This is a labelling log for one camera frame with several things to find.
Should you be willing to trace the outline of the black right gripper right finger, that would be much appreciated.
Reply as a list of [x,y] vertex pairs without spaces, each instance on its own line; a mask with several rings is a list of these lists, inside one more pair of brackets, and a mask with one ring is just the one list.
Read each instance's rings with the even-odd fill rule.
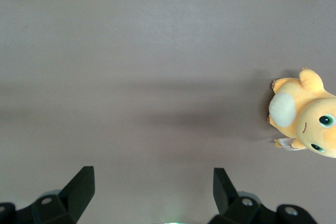
[[210,223],[316,223],[312,215],[299,206],[282,204],[272,211],[256,195],[237,191],[223,168],[214,168],[213,196],[218,214]]

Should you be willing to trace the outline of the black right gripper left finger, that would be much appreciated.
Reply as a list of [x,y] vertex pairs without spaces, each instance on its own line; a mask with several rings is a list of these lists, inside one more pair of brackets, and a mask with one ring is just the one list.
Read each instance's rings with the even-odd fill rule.
[[44,193],[29,206],[1,203],[1,223],[77,223],[95,194],[94,167],[84,166],[61,190]]

